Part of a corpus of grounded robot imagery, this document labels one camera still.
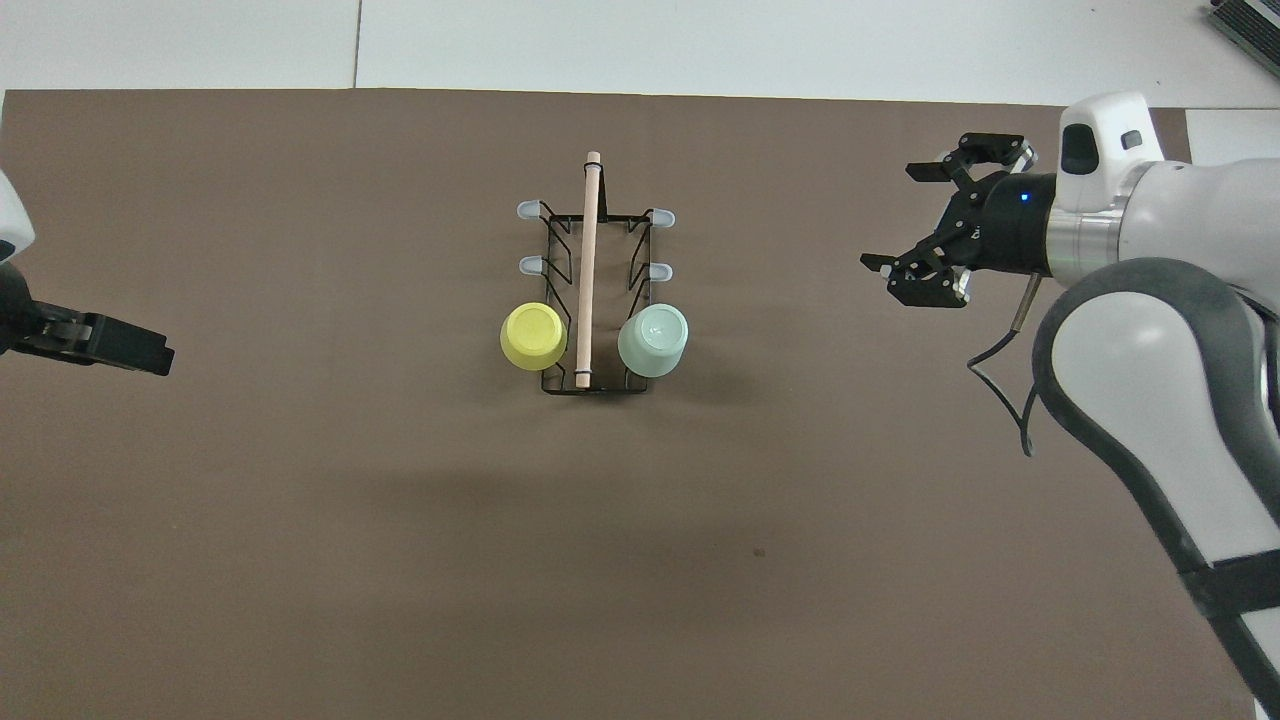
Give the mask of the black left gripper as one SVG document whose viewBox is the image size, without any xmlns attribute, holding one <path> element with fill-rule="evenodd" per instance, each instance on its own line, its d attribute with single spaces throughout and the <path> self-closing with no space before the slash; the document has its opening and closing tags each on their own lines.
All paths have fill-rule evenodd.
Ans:
<svg viewBox="0 0 1280 720">
<path fill-rule="evenodd" d="M 40 314 L 26 278 L 12 263 L 3 264 L 1 354 L 45 356 L 27 340 L 38 329 Z M 100 313 L 76 313 L 72 319 L 50 322 L 42 338 L 54 352 L 77 361 L 155 375 L 169 375 L 175 356 L 166 346 L 166 336 Z"/>
</svg>

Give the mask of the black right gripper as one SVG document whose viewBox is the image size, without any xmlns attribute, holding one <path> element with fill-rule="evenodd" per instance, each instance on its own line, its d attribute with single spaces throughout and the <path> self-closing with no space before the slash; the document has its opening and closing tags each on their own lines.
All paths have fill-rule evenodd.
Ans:
<svg viewBox="0 0 1280 720">
<path fill-rule="evenodd" d="M 913 181 L 951 182 L 960 188 L 937 227 L 938 234 L 956 232 L 957 237 L 943 245 L 925 238 L 897 256 L 864 252 L 860 264 L 879 274 L 887 292 L 904 306 L 966 306 L 968 269 L 1048 273 L 1047 225 L 1056 174 L 1021 173 L 1038 158 L 1023 135 L 969 132 L 940 159 L 909 163 Z M 970 169 L 986 164 L 1005 172 L 975 182 Z"/>
</svg>

